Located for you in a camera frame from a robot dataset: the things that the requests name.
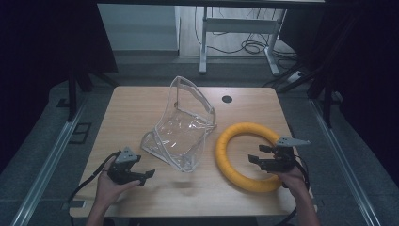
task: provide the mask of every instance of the yellow hose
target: yellow hose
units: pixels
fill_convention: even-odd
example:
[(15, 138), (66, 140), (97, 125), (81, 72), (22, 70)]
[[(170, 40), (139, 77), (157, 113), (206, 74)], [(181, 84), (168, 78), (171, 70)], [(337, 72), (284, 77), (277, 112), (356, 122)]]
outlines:
[(231, 165), (226, 155), (227, 144), (232, 137), (244, 133), (259, 135), (273, 144), (276, 144), (280, 138), (280, 135), (273, 130), (254, 122), (241, 122), (230, 126), (220, 135), (216, 144), (215, 158), (220, 170), (231, 182), (248, 191), (269, 192), (278, 189), (281, 186), (278, 176), (273, 175), (265, 180), (254, 180), (244, 176)]

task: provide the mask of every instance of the light wood surface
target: light wood surface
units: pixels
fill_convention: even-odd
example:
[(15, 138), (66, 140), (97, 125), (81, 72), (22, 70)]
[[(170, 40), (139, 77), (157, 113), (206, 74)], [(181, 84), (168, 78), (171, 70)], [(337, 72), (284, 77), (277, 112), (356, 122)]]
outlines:
[[(230, 183), (215, 163), (215, 143), (220, 133), (237, 122), (253, 121), (263, 124), (282, 136), (290, 137), (278, 97), (269, 88), (199, 88), (216, 111), (217, 128), (207, 138), (206, 149), (199, 166), (191, 173), (179, 172), (139, 145), (146, 132), (160, 120), (167, 104), (169, 88), (118, 87), (114, 90), (104, 115), (81, 182), (113, 152), (129, 146), (142, 156), (132, 171), (155, 170), (144, 186), (123, 193), (106, 215), (109, 217), (211, 217), (287, 215), (295, 208), (288, 189), (269, 193), (247, 192)], [(223, 103), (229, 95), (232, 102)], [(254, 179), (269, 177), (247, 160), (248, 154), (271, 158), (258, 151), (259, 144), (267, 144), (261, 137), (234, 137), (228, 146), (233, 166)], [(85, 207), (72, 208), (75, 218), (88, 216), (95, 198), (97, 179), (84, 187), (75, 200), (85, 201)]]

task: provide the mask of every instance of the white wall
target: white wall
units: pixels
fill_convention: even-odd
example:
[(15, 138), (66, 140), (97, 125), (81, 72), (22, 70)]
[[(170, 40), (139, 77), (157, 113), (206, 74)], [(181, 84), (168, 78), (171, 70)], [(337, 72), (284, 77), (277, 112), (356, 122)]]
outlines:
[(178, 50), (179, 7), (98, 4), (112, 50)]

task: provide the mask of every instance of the transparent bag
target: transparent bag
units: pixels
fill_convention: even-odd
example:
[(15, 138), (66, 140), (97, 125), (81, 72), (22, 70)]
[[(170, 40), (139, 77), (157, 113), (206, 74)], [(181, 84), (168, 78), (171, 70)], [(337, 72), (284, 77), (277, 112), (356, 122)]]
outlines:
[(177, 76), (170, 85), (165, 112), (141, 139), (141, 148), (176, 170), (191, 172), (200, 162), (215, 120), (215, 109), (196, 85)]

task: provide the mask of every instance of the person's left hand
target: person's left hand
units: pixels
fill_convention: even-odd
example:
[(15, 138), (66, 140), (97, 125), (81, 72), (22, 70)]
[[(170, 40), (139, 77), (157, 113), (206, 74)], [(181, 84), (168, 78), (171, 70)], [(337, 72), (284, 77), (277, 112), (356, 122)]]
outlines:
[(104, 169), (98, 178), (97, 194), (94, 203), (105, 208), (108, 208), (112, 203), (116, 202), (123, 191), (140, 185), (139, 180), (124, 185), (117, 185), (111, 180), (111, 178), (109, 178), (107, 172), (115, 158), (116, 157), (114, 156), (106, 162)]

